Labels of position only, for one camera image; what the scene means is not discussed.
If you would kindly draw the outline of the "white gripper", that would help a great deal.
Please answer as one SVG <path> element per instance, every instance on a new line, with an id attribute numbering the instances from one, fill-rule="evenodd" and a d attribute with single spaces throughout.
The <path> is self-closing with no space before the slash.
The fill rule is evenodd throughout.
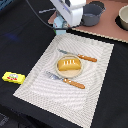
<path id="1" fill-rule="evenodd" d="M 67 5 L 65 0 L 50 1 L 71 27 L 80 24 L 86 0 L 69 0 L 70 5 Z"/>

